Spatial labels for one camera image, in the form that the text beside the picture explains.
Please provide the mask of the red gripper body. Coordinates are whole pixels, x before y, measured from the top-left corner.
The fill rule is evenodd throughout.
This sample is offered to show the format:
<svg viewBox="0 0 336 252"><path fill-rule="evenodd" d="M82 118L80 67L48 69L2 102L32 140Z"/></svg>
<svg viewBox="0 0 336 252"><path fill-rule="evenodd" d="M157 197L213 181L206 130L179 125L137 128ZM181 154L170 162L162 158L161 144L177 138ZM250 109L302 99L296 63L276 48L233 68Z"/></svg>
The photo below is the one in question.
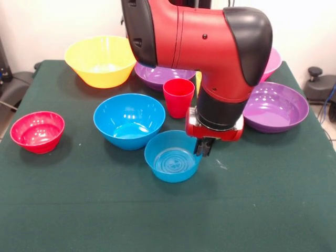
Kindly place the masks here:
<svg viewBox="0 0 336 252"><path fill-rule="evenodd" d="M185 131L190 137L198 139L215 138L222 141L238 141L244 129L244 117L241 115L234 127L225 131L215 131L202 125L196 117L196 108L189 107L185 117Z"/></svg>

